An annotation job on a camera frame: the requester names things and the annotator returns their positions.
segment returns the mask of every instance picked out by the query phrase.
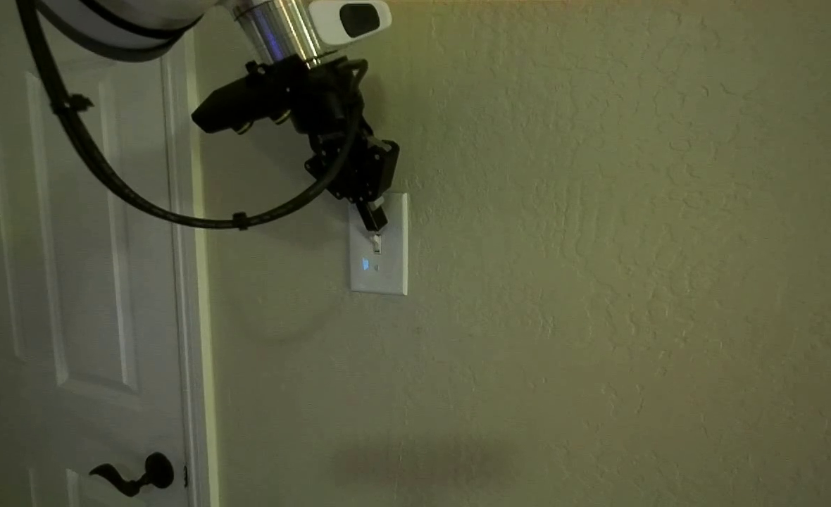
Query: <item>door handle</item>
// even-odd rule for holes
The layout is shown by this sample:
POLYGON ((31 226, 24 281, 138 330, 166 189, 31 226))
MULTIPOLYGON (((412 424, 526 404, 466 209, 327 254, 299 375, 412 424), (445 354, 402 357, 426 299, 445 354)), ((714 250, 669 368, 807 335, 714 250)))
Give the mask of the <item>door handle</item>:
POLYGON ((147 485, 166 489, 173 479, 173 471, 164 454, 152 454, 143 459, 143 475, 138 481, 124 481, 112 465, 99 465, 89 471, 89 475, 106 479, 124 496, 138 496, 138 489, 147 485))

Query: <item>door frame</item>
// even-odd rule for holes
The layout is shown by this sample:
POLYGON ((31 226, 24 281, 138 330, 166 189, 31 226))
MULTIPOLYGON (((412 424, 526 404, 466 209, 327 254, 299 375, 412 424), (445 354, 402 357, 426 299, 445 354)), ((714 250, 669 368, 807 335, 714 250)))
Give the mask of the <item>door frame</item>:
MULTIPOLYGON (((166 134, 169 134, 169 199, 173 212, 202 214, 200 182, 200 131, 188 120, 196 103, 195 78, 195 37, 186 34, 164 55, 166 86, 166 134)), ((217 465, 217 400, 214 400, 214 354, 209 320, 209 278, 204 278, 204 233, 173 228, 173 278, 181 313, 181 362, 183 362, 183 421, 188 459, 190 507, 220 507, 220 465, 217 465)))

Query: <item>wall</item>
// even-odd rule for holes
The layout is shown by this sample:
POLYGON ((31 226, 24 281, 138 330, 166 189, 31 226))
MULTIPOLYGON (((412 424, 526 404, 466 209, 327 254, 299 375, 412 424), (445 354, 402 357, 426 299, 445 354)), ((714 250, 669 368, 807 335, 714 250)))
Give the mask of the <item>wall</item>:
MULTIPOLYGON (((831 504, 831 0, 393 10, 414 292, 347 290, 330 196, 209 235, 224 504, 831 504)), ((306 182, 290 126, 202 150, 212 212, 306 182)))

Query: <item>white outlet cover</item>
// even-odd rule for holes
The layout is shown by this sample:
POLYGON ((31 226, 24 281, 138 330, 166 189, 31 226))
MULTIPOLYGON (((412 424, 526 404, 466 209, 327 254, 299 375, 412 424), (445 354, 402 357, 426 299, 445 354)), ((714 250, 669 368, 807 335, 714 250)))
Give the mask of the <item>white outlet cover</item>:
POLYGON ((407 193, 385 193, 389 226, 381 230, 381 248, 348 206, 348 281, 359 292, 407 296, 407 193))

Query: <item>black door handle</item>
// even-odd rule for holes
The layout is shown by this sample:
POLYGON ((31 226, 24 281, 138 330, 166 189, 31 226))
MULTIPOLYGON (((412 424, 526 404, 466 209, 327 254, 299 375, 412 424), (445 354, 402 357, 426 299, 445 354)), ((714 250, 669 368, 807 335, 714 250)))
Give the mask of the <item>black door handle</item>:
POLYGON ((173 471, 164 454, 152 454, 143 459, 143 475, 138 481, 124 481, 112 465, 99 465, 89 471, 89 475, 106 479, 124 496, 138 496, 138 489, 147 485, 166 489, 173 479, 173 471))

